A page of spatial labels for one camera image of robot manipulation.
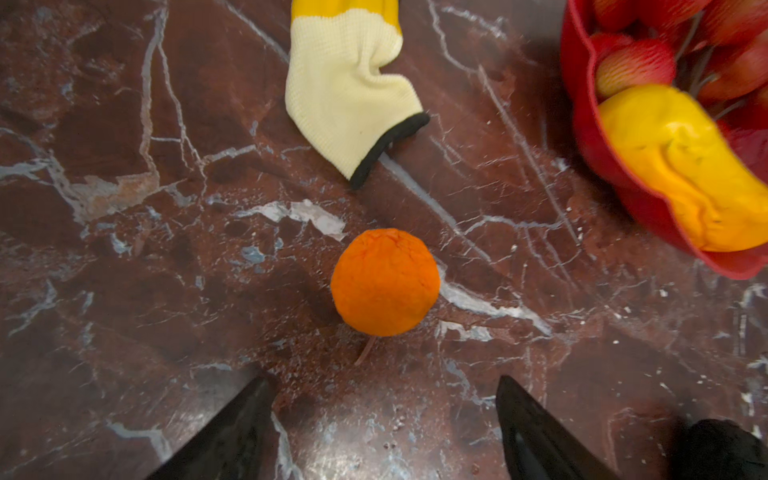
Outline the orange fake fruit ball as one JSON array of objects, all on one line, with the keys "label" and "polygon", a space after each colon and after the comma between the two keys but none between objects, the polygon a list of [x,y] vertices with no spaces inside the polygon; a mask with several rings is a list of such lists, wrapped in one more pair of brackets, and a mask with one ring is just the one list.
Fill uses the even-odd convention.
[{"label": "orange fake fruit ball", "polygon": [[415,328],[436,303],[441,279],[426,245],[408,232],[367,230],[340,256],[330,288],[353,329],[391,337]]}]

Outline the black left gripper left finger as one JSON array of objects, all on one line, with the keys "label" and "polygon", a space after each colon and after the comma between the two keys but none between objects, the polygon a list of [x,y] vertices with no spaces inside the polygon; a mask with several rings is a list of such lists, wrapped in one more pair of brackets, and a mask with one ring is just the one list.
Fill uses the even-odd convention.
[{"label": "black left gripper left finger", "polygon": [[147,479],[256,479],[273,400],[268,380],[253,379]]}]

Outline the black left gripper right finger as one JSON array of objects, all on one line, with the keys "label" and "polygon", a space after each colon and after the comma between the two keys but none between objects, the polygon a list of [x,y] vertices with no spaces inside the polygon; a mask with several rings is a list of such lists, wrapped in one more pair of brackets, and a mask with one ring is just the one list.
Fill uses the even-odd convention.
[{"label": "black left gripper right finger", "polygon": [[495,405],[512,479],[617,477],[514,378],[500,377]]}]

